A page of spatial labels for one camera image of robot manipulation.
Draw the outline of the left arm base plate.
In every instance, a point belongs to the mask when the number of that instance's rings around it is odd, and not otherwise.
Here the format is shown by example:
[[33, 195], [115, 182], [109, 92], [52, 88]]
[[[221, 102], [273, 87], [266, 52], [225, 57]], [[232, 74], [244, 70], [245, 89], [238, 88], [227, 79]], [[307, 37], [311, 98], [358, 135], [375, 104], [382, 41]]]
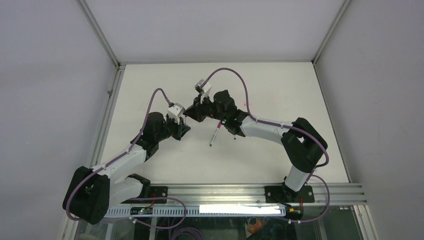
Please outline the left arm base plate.
[[137, 196], [137, 198], [146, 198], [147, 200], [134, 200], [134, 199], [128, 199], [123, 201], [123, 204], [148, 204], [150, 205], [153, 201], [155, 204], [166, 204], [166, 199], [156, 199], [153, 200], [153, 198], [159, 198], [159, 197], [167, 197], [168, 196], [168, 190], [169, 187], [165, 185], [158, 185], [158, 186], [150, 186], [148, 190], [143, 189], [141, 194]]

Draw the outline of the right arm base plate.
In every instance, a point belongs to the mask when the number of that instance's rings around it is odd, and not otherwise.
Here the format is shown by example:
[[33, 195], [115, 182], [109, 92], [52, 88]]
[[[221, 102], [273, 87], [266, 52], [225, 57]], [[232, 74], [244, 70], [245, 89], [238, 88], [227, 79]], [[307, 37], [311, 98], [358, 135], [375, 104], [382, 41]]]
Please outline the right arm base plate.
[[264, 195], [266, 203], [280, 204], [300, 204], [314, 203], [315, 196], [313, 188], [309, 185], [304, 185], [299, 191], [293, 191], [284, 183], [280, 185], [266, 185], [264, 187]]

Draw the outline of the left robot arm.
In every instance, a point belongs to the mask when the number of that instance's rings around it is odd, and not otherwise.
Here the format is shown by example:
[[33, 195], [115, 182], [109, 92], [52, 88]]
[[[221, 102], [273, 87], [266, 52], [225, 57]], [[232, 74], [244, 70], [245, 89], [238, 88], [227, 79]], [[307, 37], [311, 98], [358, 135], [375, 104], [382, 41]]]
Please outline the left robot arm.
[[122, 153], [106, 163], [75, 170], [62, 203], [66, 215], [71, 220], [95, 225], [110, 208], [125, 201], [147, 202], [151, 182], [136, 174], [135, 168], [158, 151], [161, 141], [180, 141], [190, 129], [181, 116], [149, 113], [138, 135]]

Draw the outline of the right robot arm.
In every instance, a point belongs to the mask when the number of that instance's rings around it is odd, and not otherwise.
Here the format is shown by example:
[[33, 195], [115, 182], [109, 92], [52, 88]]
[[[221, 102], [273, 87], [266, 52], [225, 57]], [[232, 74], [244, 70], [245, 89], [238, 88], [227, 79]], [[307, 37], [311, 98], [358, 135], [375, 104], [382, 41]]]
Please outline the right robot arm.
[[219, 120], [229, 133], [255, 137], [284, 147], [292, 166], [282, 183], [282, 196], [294, 203], [302, 196], [302, 188], [318, 167], [322, 156], [328, 156], [328, 144], [316, 129], [302, 117], [283, 123], [252, 117], [239, 109], [227, 90], [209, 97], [198, 95], [184, 115], [202, 122], [205, 118]]

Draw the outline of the white pen green end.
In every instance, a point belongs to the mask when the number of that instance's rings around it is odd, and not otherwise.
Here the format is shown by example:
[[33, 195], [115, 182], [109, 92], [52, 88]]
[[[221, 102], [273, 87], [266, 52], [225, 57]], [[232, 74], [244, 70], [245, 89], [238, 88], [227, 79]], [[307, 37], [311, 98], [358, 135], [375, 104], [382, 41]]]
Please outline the white pen green end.
[[214, 141], [215, 141], [215, 139], [216, 139], [216, 137], [217, 137], [217, 135], [218, 135], [219, 130], [220, 130], [220, 128], [219, 128], [219, 127], [217, 127], [217, 128], [216, 128], [216, 130], [215, 130], [215, 132], [214, 132], [214, 134], [212, 135], [212, 138], [211, 138], [211, 140], [210, 140], [210, 142], [209, 142], [209, 146], [210, 146], [210, 147], [212, 147], [212, 146], [213, 146]]

